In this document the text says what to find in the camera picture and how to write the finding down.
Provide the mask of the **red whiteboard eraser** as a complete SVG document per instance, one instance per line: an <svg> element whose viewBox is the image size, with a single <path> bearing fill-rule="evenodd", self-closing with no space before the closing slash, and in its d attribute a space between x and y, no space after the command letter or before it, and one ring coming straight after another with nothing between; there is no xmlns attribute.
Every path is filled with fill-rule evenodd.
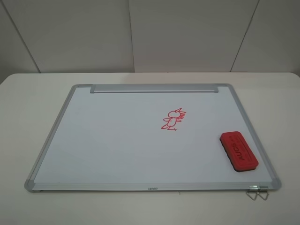
<svg viewBox="0 0 300 225"><path fill-rule="evenodd" d="M220 136L220 142L235 171L239 173L252 171L259 165L256 156L240 132L225 132Z"/></svg>

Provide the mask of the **left metal hanging clip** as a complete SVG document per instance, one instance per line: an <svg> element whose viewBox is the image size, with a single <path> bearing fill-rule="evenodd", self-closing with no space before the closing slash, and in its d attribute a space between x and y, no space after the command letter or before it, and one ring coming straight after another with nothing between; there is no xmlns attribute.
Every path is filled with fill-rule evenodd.
<svg viewBox="0 0 300 225"><path fill-rule="evenodd" d="M258 197L259 187L257 185L253 185L249 187L249 190L246 192L246 195L253 201L255 201Z"/></svg>

